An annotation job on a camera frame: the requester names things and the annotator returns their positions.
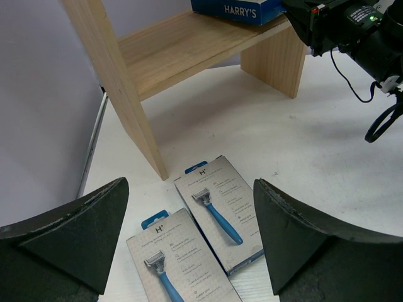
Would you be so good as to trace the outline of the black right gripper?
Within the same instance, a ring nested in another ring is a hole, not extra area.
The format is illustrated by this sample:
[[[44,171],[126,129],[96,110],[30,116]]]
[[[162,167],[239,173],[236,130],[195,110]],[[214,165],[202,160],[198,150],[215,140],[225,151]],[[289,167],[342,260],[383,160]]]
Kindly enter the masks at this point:
[[[350,57],[397,55],[397,2],[282,1],[299,39],[321,56],[334,48]]]

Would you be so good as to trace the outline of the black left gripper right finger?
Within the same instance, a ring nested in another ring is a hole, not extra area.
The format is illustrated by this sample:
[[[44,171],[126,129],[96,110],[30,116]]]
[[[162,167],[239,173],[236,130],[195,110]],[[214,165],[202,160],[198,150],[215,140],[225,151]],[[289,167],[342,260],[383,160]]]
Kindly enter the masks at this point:
[[[281,301],[401,301],[402,238],[317,210],[264,179],[253,187],[273,293]]]

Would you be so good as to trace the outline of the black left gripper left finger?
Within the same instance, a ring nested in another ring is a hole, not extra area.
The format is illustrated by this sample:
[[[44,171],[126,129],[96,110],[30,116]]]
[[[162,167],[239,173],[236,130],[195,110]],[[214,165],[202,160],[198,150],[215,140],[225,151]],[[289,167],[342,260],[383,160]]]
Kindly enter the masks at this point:
[[[50,211],[1,227],[1,301],[97,301],[129,197],[120,177]]]

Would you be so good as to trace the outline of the blue Harry's razor box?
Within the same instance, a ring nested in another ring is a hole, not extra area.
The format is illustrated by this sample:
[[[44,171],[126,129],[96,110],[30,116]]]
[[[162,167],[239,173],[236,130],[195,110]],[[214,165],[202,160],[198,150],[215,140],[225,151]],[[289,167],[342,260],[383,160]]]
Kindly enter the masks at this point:
[[[191,0],[190,3],[195,13],[258,26],[286,12],[278,0]]]

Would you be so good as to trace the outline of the grey Harry's razor box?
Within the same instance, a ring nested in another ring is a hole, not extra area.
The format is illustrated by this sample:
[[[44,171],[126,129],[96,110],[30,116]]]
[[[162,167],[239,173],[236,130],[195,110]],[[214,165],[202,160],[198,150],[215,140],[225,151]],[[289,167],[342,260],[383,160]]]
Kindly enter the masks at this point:
[[[226,157],[188,168],[174,185],[228,276],[264,254],[253,190]]]
[[[127,246],[149,301],[240,301],[184,208],[132,236]]]

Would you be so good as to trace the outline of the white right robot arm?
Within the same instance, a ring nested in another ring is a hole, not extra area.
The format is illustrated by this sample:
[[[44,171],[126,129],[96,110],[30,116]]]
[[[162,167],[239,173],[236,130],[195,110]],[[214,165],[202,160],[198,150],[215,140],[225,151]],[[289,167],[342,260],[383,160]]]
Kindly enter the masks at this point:
[[[373,78],[375,89],[396,96],[368,129],[365,140],[373,143],[402,116],[402,1],[385,12],[376,1],[282,1],[299,39],[317,57],[335,48],[348,55]]]

